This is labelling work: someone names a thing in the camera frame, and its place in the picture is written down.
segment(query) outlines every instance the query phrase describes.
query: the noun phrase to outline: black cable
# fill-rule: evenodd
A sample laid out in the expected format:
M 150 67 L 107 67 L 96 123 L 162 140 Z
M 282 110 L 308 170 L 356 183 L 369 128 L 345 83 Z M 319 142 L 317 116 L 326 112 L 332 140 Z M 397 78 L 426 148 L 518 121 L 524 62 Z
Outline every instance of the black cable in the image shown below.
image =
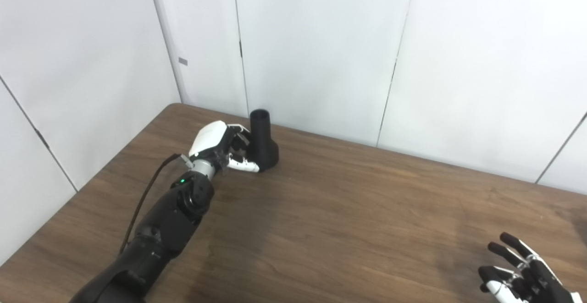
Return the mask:
M 120 247 L 120 251 L 118 252 L 118 255 L 122 254 L 122 252 L 124 251 L 124 248 L 126 248 L 126 244 L 128 243 L 128 237 L 130 236 L 130 232 L 133 230 L 134 222 L 137 220 L 138 212 L 141 210 L 141 206 L 143 205 L 143 202 L 145 201 L 145 197 L 147 197 L 147 193 L 151 189 L 151 186 L 153 186 L 155 179 L 157 179 L 157 176 L 159 176 L 159 173 L 166 165 L 168 165 L 169 163 L 174 161 L 174 159 L 177 159 L 180 156 L 182 156 L 182 155 L 181 154 L 171 155 L 170 157 L 165 159 L 165 161 L 163 161 L 163 163 L 161 163 L 161 165 L 159 166 L 157 171 L 155 171 L 155 174 L 153 174 L 151 181 L 147 185 L 147 188 L 145 188 L 145 192 L 143 192 L 143 196 L 141 196 L 141 199 L 138 201 L 137 208 L 134 210 L 133 218 L 130 220 L 130 224 L 128 224 L 128 229 L 126 230 L 126 234 L 124 235 L 124 239 L 122 240 L 122 246 Z

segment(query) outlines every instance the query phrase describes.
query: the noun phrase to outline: black tube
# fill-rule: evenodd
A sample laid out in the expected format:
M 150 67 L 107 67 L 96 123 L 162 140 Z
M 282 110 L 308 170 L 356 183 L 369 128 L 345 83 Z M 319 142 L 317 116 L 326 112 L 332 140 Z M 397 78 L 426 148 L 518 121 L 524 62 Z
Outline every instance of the black tube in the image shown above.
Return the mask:
M 269 112 L 256 109 L 251 112 L 251 142 L 247 147 L 247 158 L 257 163 L 259 172 L 274 167 L 279 162 L 279 147 L 271 139 Z

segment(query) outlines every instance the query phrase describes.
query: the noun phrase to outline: wood grain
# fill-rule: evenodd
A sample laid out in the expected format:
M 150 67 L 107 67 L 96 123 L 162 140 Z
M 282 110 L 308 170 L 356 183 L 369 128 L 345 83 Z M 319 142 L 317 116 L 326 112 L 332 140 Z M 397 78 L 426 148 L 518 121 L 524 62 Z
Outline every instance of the wood grain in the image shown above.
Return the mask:
M 113 261 L 145 185 L 203 125 L 246 120 L 168 106 L 0 268 L 3 303 L 57 303 Z M 476 268 L 520 236 L 587 294 L 587 197 L 354 143 L 273 128 L 281 161 L 226 171 L 148 303 L 493 302 Z M 182 174 L 164 169 L 143 214 Z

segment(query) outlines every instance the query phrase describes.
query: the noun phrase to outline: black robotic arm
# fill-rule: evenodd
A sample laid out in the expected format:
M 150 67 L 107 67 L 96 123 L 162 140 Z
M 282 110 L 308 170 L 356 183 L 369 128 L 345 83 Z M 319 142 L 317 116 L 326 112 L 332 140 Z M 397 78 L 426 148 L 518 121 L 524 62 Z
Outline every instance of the black robotic arm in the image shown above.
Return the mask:
M 182 253 L 214 196 L 217 171 L 261 172 L 279 161 L 266 110 L 251 113 L 251 131 L 242 125 L 210 123 L 195 138 L 189 171 L 181 175 L 136 227 L 134 239 L 115 261 L 71 299 L 70 303 L 144 303 L 165 266 Z

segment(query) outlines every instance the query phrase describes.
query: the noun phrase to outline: robotic hand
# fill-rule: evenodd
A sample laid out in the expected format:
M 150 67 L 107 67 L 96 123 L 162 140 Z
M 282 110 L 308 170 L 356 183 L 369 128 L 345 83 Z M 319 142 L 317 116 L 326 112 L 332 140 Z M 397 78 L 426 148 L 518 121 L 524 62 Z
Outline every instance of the robotic hand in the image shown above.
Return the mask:
M 279 161 L 279 152 L 271 140 L 269 112 L 258 109 L 251 113 L 251 131 L 222 121 L 203 127 L 185 161 L 188 167 L 205 162 L 217 170 L 229 167 L 255 173 L 273 167 Z
M 182 158 L 189 171 L 139 222 L 134 239 L 115 261 L 82 287 L 70 303 L 144 303 L 165 266 L 183 251 L 208 211 L 214 196 L 214 174 L 225 167 L 262 172 L 279 161 L 269 112 L 259 109 L 251 113 L 250 132 L 242 125 L 210 123 L 198 132 L 189 157 Z
M 503 257 L 518 272 L 494 266 L 480 267 L 481 291 L 491 293 L 499 303 L 582 303 L 579 293 L 566 290 L 528 245 L 505 232 L 499 238 L 522 257 L 496 242 L 490 242 L 488 249 Z

